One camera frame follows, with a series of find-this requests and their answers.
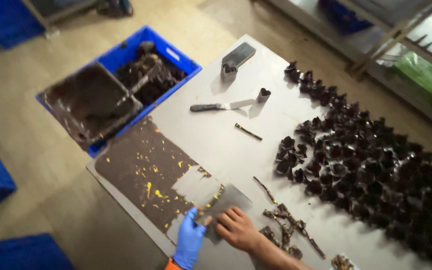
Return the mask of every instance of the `metal cookie cutter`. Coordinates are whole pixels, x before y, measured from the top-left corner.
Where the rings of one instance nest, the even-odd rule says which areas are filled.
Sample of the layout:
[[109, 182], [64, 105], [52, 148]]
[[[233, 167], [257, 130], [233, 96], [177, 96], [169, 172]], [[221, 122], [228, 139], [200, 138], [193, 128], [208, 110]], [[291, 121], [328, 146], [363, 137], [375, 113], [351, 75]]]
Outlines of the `metal cookie cutter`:
[[223, 82], [232, 82], [236, 79], [238, 68], [228, 64], [221, 65], [221, 79]]
[[256, 98], [256, 101], [258, 103], [264, 103], [268, 100], [270, 95], [271, 95], [271, 91], [266, 90], [266, 88], [261, 88], [261, 91], [259, 91], [259, 95]]

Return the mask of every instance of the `hand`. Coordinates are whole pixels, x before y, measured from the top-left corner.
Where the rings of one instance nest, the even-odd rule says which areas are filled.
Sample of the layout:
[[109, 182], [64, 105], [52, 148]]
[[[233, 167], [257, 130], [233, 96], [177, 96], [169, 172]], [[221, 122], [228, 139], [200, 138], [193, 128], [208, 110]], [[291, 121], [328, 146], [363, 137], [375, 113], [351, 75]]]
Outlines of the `hand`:
[[[181, 268], [187, 270], [193, 269], [206, 232], [205, 225], [196, 225], [195, 223], [197, 212], [198, 209], [193, 207], [184, 216], [177, 233], [176, 252], [173, 255], [173, 261]], [[204, 220], [204, 224], [210, 224], [211, 221], [212, 217], [207, 217]]]
[[230, 207], [217, 217], [216, 232], [234, 248], [252, 252], [264, 237], [238, 207]]

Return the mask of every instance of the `white table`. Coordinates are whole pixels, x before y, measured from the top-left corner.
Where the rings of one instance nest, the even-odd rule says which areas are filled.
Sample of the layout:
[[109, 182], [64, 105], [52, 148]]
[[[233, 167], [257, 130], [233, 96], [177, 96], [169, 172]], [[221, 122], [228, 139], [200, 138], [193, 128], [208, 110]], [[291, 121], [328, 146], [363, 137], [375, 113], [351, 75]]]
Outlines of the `white table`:
[[[222, 58], [243, 42], [253, 46], [256, 54], [239, 68], [232, 84], [221, 83]], [[322, 260], [311, 244], [295, 233], [291, 244], [301, 249], [302, 260], [310, 267], [329, 269], [331, 258], [345, 253], [362, 270], [432, 269], [431, 264], [419, 260], [399, 243], [387, 241], [383, 230], [374, 230], [362, 222], [353, 221], [350, 215], [336, 212], [333, 205], [322, 203], [317, 197], [305, 196], [303, 185], [291, 185], [286, 177], [273, 173], [280, 140], [292, 136], [297, 124], [316, 116], [322, 117], [326, 112], [325, 108], [300, 95], [296, 85], [285, 80], [283, 70], [287, 65], [284, 59], [244, 35], [149, 115], [168, 139], [214, 178], [222, 183], [234, 184], [253, 201], [252, 209], [247, 213], [258, 230], [270, 225], [277, 235], [280, 234], [278, 224], [262, 216], [264, 209], [273, 209], [275, 205], [265, 190], [252, 179], [253, 176], [269, 188], [278, 203], [285, 203], [295, 218], [305, 221], [309, 235], [327, 255], [327, 259]], [[193, 104], [255, 99], [261, 88], [272, 92], [262, 109], [253, 106], [239, 111], [189, 111]], [[235, 123], [263, 140], [257, 141], [241, 132], [234, 127]], [[94, 162], [87, 168], [159, 248], [171, 256], [175, 246], [169, 238], [173, 238], [159, 231], [137, 207], [101, 177], [94, 169]], [[177, 231], [174, 224], [177, 221], [168, 235], [174, 235]], [[207, 239], [195, 265], [195, 269], [205, 270], [254, 268], [248, 255], [224, 241], [213, 245]]]

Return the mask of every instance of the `metal rack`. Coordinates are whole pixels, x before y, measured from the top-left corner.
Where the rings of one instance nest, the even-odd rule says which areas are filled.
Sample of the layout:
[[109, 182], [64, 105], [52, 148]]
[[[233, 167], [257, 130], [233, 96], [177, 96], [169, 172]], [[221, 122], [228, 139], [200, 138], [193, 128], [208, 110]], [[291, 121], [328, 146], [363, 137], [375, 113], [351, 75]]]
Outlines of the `metal rack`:
[[333, 27], [332, 22], [318, 8], [317, 0], [269, 1], [349, 58], [347, 71], [356, 79], [361, 80], [364, 74], [369, 74], [432, 120], [432, 106], [429, 101], [415, 95], [424, 89], [411, 79], [392, 74], [386, 67], [376, 63], [394, 46], [402, 44], [432, 64], [432, 52], [420, 46], [417, 40], [408, 38], [412, 31], [431, 17], [432, 1], [419, 3], [409, 14], [392, 25], [354, 0], [338, 0], [374, 25], [347, 36], [339, 34]]

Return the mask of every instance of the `beige floor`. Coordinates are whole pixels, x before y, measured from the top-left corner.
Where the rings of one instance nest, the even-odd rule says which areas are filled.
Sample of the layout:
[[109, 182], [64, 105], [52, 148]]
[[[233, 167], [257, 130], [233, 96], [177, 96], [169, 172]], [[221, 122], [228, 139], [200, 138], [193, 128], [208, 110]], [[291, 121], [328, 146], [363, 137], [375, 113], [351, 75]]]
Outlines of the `beige floor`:
[[298, 60], [338, 85], [372, 117], [432, 151], [432, 123], [372, 80], [355, 82], [345, 59], [274, 7], [248, 0], [133, 0], [135, 16], [92, 13], [65, 22], [61, 35], [0, 51], [0, 158], [18, 191], [0, 203], [0, 238], [51, 233], [78, 269], [157, 269], [164, 255], [85, 169], [90, 158], [35, 95], [143, 25], [202, 66], [243, 34]]

